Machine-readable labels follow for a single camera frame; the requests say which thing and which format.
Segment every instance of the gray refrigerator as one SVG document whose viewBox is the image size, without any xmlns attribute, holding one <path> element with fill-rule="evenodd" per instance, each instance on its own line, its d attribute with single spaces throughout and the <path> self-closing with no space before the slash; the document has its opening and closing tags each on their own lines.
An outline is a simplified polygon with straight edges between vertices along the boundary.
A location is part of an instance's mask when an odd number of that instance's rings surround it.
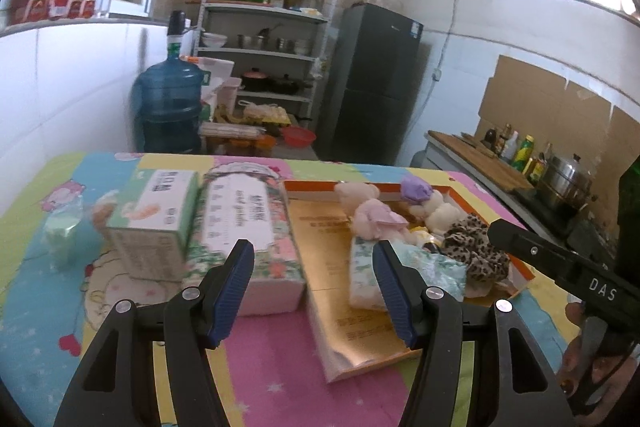
<svg viewBox="0 0 640 427">
<path fill-rule="evenodd" d="M 317 127 L 320 159 L 393 165 L 417 94 L 422 25 L 380 6 L 344 11 Z"/>
</svg>

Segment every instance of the wooden cutting board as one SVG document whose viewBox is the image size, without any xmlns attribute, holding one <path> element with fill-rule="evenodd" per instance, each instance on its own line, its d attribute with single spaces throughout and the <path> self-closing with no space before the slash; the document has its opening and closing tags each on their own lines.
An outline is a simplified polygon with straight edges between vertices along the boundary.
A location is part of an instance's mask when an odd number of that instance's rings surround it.
<svg viewBox="0 0 640 427">
<path fill-rule="evenodd" d="M 429 131 L 429 136 L 474 166 L 505 192 L 511 192 L 514 188 L 533 188 L 516 169 L 498 160 L 498 158 L 489 158 L 489 156 L 466 144 L 460 138 L 436 131 Z"/>
</svg>

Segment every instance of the blue water jug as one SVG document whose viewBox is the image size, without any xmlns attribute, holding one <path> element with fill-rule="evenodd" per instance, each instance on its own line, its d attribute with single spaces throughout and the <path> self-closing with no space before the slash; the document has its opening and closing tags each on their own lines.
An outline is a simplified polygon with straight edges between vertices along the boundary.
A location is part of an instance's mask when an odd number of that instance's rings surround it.
<svg viewBox="0 0 640 427">
<path fill-rule="evenodd" d="M 204 72 L 180 60 L 184 12 L 174 11 L 167 59 L 140 73 L 132 88 L 134 138 L 139 152 L 198 154 L 200 90 Z"/>
</svg>

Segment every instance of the red bowl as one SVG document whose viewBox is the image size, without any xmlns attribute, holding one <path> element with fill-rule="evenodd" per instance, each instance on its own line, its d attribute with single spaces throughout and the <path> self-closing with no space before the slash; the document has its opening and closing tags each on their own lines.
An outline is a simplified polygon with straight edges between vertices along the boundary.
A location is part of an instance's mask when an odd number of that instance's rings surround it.
<svg viewBox="0 0 640 427">
<path fill-rule="evenodd" d="M 284 127 L 284 143 L 292 147 L 309 147 L 316 140 L 316 133 L 302 127 Z"/>
</svg>

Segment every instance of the cartoon print tablecloth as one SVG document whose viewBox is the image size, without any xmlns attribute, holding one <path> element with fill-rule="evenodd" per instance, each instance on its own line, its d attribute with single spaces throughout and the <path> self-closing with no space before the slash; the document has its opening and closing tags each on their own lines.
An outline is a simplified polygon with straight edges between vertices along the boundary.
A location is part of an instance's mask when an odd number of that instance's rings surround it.
<svg viewBox="0 0 640 427">
<path fill-rule="evenodd" d="M 438 183 L 455 180 L 465 198 L 478 198 L 496 217 L 514 221 L 468 176 L 388 166 L 351 165 L 229 156 L 81 153 L 50 161 L 0 218 L 0 376 L 36 427 L 52 425 L 66 387 L 102 319 L 123 297 L 151 304 L 177 285 L 132 284 L 113 251 L 89 219 L 79 225 L 76 261 L 54 273 L 42 245 L 42 223 L 56 206 L 79 194 L 86 208 L 122 187 L 136 168 L 193 169 L 249 161 L 284 178 L 399 182 L 408 171 Z M 515 300 L 550 363 L 558 367 L 575 329 L 564 318 L 566 293 L 541 274 Z M 216 385 L 232 427 L 395 427 L 412 383 L 415 360 L 327 384 L 303 308 L 290 314 L 241 317 L 231 336 L 209 352 Z M 162 347 L 154 347 L 162 421 L 175 422 Z M 468 396 L 471 366 L 463 364 Z"/>
</svg>

